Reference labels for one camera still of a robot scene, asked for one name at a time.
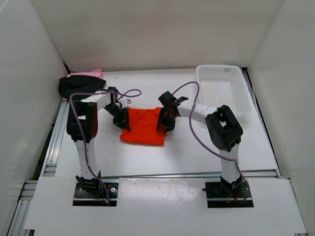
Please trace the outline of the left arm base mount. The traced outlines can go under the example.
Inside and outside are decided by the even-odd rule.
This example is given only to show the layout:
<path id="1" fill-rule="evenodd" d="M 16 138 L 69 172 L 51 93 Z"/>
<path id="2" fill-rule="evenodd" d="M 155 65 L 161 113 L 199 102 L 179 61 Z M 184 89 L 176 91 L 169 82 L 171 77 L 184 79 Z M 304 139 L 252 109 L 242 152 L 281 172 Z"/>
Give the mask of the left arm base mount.
<path id="1" fill-rule="evenodd" d="M 116 207 L 119 183 L 105 182 L 97 179 L 85 179 L 76 176 L 76 186 L 73 195 L 73 206 Z"/>

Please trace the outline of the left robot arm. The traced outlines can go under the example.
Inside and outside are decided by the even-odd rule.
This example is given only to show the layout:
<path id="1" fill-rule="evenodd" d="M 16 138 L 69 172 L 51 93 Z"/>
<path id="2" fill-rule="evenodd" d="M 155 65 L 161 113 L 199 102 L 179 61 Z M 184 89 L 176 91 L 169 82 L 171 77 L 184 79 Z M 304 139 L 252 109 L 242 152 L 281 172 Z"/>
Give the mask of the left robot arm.
<path id="1" fill-rule="evenodd" d="M 124 97 L 116 87 L 108 87 L 94 93 L 75 92 L 69 97 L 66 131 L 79 155 L 81 174 L 76 179 L 80 187 L 88 192 L 106 190 L 94 149 L 94 138 L 98 132 L 98 111 L 105 109 L 113 117 L 115 126 L 130 131 L 128 107 L 119 101 L 118 95 Z"/>

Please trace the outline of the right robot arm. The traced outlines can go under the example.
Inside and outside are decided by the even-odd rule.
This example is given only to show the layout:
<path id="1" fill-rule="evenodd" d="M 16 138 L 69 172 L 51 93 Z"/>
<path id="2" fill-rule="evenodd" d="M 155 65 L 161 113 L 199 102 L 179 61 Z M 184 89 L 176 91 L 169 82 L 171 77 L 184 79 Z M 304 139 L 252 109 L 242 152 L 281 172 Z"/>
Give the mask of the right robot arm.
<path id="1" fill-rule="evenodd" d="M 230 192 L 241 185 L 243 180 L 238 169 L 238 150 L 243 129 L 232 110 L 227 105 L 214 109 L 196 104 L 187 97 L 176 98 L 169 91 L 158 99 L 162 108 L 157 120 L 157 131 L 173 131 L 177 117 L 189 119 L 189 128 L 195 137 L 191 121 L 206 125 L 213 145 L 219 150 L 222 185 Z"/>

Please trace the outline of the white plastic basket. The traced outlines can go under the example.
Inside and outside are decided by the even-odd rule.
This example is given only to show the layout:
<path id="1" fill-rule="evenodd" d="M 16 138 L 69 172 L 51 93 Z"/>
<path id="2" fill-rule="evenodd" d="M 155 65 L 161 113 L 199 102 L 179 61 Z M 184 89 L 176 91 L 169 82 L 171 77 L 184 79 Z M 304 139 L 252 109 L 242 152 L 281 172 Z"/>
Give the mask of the white plastic basket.
<path id="1" fill-rule="evenodd" d="M 199 103 L 209 107 L 227 105 L 235 115 L 251 112 L 248 88 L 239 67 L 234 65 L 199 65 L 196 79 L 200 85 Z"/>

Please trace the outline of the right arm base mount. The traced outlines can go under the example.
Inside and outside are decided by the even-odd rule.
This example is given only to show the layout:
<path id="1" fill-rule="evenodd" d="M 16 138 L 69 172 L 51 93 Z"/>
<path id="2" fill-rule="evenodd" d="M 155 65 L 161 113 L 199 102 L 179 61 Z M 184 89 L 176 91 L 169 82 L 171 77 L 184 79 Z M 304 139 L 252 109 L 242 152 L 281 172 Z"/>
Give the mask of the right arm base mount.
<path id="1" fill-rule="evenodd" d="M 221 182 L 206 182 L 202 191 L 206 193 L 208 208 L 254 207 L 249 186 L 244 181 L 233 192 L 229 192 Z"/>

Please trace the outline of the orange garment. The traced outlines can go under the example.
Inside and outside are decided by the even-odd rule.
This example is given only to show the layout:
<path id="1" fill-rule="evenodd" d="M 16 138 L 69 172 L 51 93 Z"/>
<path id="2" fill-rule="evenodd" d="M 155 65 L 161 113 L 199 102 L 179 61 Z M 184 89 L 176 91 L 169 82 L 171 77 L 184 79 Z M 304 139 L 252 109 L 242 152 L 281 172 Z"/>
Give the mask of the orange garment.
<path id="1" fill-rule="evenodd" d="M 166 134 L 157 131 L 157 122 L 161 108 L 129 108 L 130 131 L 124 129 L 120 140 L 133 145 L 163 146 Z"/>

